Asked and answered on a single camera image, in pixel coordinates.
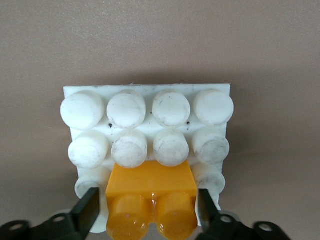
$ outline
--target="yellow lego stud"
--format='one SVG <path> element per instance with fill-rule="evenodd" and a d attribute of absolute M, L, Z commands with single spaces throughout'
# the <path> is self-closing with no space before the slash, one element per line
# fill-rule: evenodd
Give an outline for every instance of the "yellow lego stud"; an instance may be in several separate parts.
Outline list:
<path fill-rule="evenodd" d="M 106 198 L 107 232 L 114 240 L 140 240 L 156 223 L 169 240 L 184 240 L 197 227 L 197 186 L 187 161 L 163 166 L 146 161 L 136 168 L 115 165 Z"/>

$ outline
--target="white lego stud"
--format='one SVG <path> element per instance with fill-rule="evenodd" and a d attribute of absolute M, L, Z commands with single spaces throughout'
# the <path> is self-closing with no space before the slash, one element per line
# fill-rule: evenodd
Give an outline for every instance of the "white lego stud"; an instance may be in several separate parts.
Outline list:
<path fill-rule="evenodd" d="M 208 189 L 212 198 L 216 198 L 224 190 L 226 180 L 216 166 L 198 162 L 191 171 L 198 189 Z"/>
<path fill-rule="evenodd" d="M 192 137 L 192 147 L 198 160 L 205 164 L 219 164 L 229 154 L 225 136 L 214 127 L 204 127 Z"/>
<path fill-rule="evenodd" d="M 189 146 L 182 132 L 177 129 L 164 129 L 154 138 L 153 152 L 160 164 L 174 167 L 187 159 Z"/>
<path fill-rule="evenodd" d="M 99 131 L 89 130 L 81 133 L 69 146 L 68 155 L 78 168 L 93 169 L 106 158 L 109 143 Z"/>
<path fill-rule="evenodd" d="M 177 128 L 185 124 L 191 108 L 187 98 L 179 91 L 168 89 L 159 92 L 152 105 L 152 115 L 165 128 Z"/>
<path fill-rule="evenodd" d="M 139 92 L 123 90 L 111 98 L 106 114 L 109 120 L 117 127 L 134 129 L 145 119 L 145 99 Z"/>
<path fill-rule="evenodd" d="M 114 161 L 125 168 L 136 168 L 143 164 L 147 153 L 147 139 L 145 135 L 135 129 L 122 131 L 111 148 Z"/>
<path fill-rule="evenodd" d="M 90 188 L 99 188 L 100 199 L 103 200 L 110 175 L 111 172 L 103 166 L 86 170 L 75 183 L 75 194 L 81 199 Z"/>
<path fill-rule="evenodd" d="M 234 113 L 234 103 L 227 94 L 218 90 L 199 92 L 193 102 L 198 119 L 209 127 L 227 123 Z"/>
<path fill-rule="evenodd" d="M 89 130 L 97 125 L 105 112 L 105 104 L 101 97 L 87 90 L 68 96 L 60 107 L 65 124 L 80 131 Z"/>

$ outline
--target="scuffed stud surface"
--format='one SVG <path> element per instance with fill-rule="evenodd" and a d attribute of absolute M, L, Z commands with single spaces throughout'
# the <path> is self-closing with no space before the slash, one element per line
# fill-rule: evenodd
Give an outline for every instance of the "scuffed stud surface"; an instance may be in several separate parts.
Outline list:
<path fill-rule="evenodd" d="M 229 143 L 225 138 L 227 121 L 233 113 L 229 84 L 66 86 L 66 100 L 61 105 L 62 118 L 65 118 L 67 109 L 63 107 L 64 102 L 79 94 L 83 97 L 83 93 L 86 98 L 94 96 L 97 106 L 92 105 L 91 108 L 95 114 L 91 113 L 93 120 L 90 118 L 88 121 L 86 113 L 90 111 L 85 104 L 66 105 L 69 111 L 77 113 L 74 115 L 76 120 L 69 119 L 71 123 L 63 119 L 70 126 L 73 140 L 69 148 L 72 149 L 78 139 L 92 132 L 104 136 L 106 144 L 101 137 L 95 140 L 99 138 L 97 136 L 87 140 L 89 146 L 95 140 L 95 148 L 87 147 L 88 150 L 95 149 L 91 151 L 95 154 L 89 154 L 83 147 L 76 158 L 81 160 L 81 164 L 75 160 L 76 154 L 70 156 L 77 166 L 79 181 L 84 179 L 83 176 L 88 178 L 92 170 L 111 172 L 116 162 L 125 168 L 136 168 L 144 161 L 158 161 L 173 167 L 187 159 L 197 186 L 212 186 L 211 196 L 218 202 L 225 184 L 221 180 L 223 160 L 229 153 Z M 99 179 L 98 175 L 93 179 L 80 186 L 106 189 L 109 177 Z M 101 213 L 93 231 L 104 232 L 107 219 L 106 213 Z"/>

